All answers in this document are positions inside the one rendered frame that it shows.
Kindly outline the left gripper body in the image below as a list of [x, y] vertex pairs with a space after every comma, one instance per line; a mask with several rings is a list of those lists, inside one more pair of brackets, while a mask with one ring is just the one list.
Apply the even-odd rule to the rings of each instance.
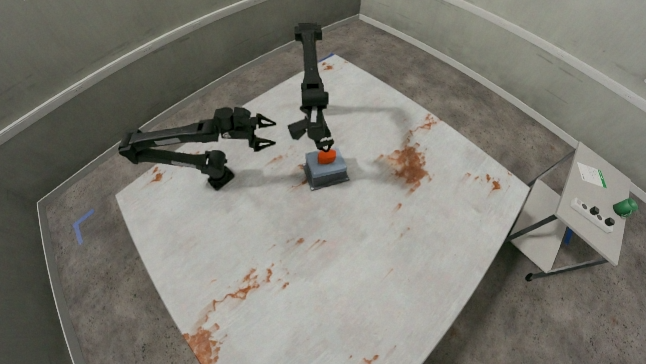
[[[324, 136], [324, 138], [326, 138], [326, 137], [327, 137], [327, 138], [329, 138], [329, 137], [331, 137], [331, 132], [330, 132], [330, 130], [329, 130], [329, 128], [328, 128], [328, 126], [327, 126], [327, 123], [326, 123], [326, 121], [325, 121], [325, 119], [324, 119], [324, 118], [323, 118], [323, 121], [324, 121], [324, 130], [325, 130], [325, 136]], [[326, 145], [329, 145], [328, 140], [324, 140], [324, 141], [322, 141], [322, 142], [320, 142], [320, 141], [321, 141], [321, 139], [320, 139], [320, 140], [314, 140], [315, 145], [316, 145], [316, 147], [317, 147], [317, 148], [321, 148], [321, 147], [324, 147], [324, 146], [326, 146]]]

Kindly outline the light blue metal plate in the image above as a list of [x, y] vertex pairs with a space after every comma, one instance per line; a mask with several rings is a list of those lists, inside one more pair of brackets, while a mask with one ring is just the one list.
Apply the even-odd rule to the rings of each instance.
[[[344, 162], [344, 159], [339, 151], [339, 148], [330, 148], [336, 151], [336, 158], [335, 161], [329, 164], [320, 164], [318, 162], [318, 154], [321, 150], [319, 151], [314, 151], [314, 152], [309, 152], [308, 155], [307, 153], [305, 154], [308, 166], [310, 168], [311, 174], [313, 178], [321, 177], [321, 176], [326, 176], [330, 174], [335, 174], [339, 172], [344, 172], [347, 170], [347, 166]], [[346, 166], [346, 168], [344, 167]], [[316, 174], [314, 174], [314, 172]]]

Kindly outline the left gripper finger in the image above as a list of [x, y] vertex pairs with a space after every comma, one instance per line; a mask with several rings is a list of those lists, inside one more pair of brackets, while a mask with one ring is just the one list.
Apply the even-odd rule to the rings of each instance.
[[325, 152], [325, 153], [329, 152], [330, 148], [331, 148], [331, 147], [332, 147], [332, 145], [334, 144], [334, 140], [333, 140], [333, 139], [330, 139], [330, 140], [328, 140], [328, 143], [329, 143], [329, 145], [326, 145], [326, 146], [328, 146], [327, 150], [325, 150], [323, 147], [321, 147], [321, 148], [317, 148], [317, 149], [318, 149], [318, 150], [321, 150], [321, 151], [323, 151], [323, 152]]

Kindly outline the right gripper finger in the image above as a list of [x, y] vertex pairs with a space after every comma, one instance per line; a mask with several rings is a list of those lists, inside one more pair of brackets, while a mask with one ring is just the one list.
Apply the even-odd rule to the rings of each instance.
[[[266, 145], [259, 146], [259, 143], [270, 143]], [[255, 152], [259, 152], [267, 147], [275, 145], [276, 142], [264, 138], [255, 137]]]
[[[262, 123], [262, 120], [270, 122], [270, 124]], [[276, 125], [277, 125], [277, 122], [272, 121], [267, 117], [263, 116], [262, 114], [258, 113], [258, 128], [265, 128], [265, 127], [271, 127]]]

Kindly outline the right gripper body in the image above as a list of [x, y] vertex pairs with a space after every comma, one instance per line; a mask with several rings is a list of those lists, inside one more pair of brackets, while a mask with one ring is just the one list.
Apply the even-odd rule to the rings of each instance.
[[[249, 148], [254, 148], [254, 152], [255, 152], [255, 136], [257, 136], [257, 135], [255, 135], [255, 130], [256, 130], [256, 128], [257, 128], [257, 126], [256, 126], [256, 125], [258, 124], [258, 123], [257, 123], [257, 119], [258, 119], [258, 113], [256, 113], [256, 117], [250, 117], [250, 124], [249, 124], [248, 138], [235, 138], [235, 134], [234, 134], [234, 138], [235, 138], [235, 139], [244, 139], [244, 140], [248, 140]], [[252, 135], [252, 131], [253, 131], [253, 135]], [[251, 141], [250, 141], [250, 140], [251, 140]], [[254, 143], [253, 143], [253, 141], [254, 141]]]

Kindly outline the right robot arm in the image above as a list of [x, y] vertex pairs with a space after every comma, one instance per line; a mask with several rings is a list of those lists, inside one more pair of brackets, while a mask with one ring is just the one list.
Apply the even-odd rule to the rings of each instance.
[[215, 110], [213, 119], [200, 120], [183, 127], [146, 133], [142, 133], [139, 129], [129, 130], [124, 134], [118, 147], [119, 154], [133, 164], [151, 162], [198, 169], [201, 174], [210, 176], [207, 181], [218, 191], [235, 177], [234, 173], [224, 165], [228, 159], [223, 151], [212, 150], [205, 151], [204, 154], [188, 154], [152, 149], [152, 147], [187, 142], [218, 142], [220, 134], [222, 139], [248, 138], [250, 117], [251, 111], [244, 107], [235, 107], [234, 112], [229, 107], [223, 107]]

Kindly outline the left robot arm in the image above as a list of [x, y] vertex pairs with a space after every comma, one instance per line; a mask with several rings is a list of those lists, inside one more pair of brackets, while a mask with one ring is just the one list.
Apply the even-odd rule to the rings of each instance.
[[316, 40], [322, 40], [322, 28], [321, 25], [317, 25], [317, 22], [299, 23], [299, 26], [295, 26], [295, 42], [301, 41], [303, 45], [305, 69], [303, 83], [301, 83], [300, 110], [307, 115], [304, 116], [305, 119], [287, 125], [292, 139], [297, 141], [306, 132], [311, 140], [320, 140], [325, 136], [322, 110], [327, 109], [329, 105], [329, 93], [324, 91], [324, 84], [318, 71]]

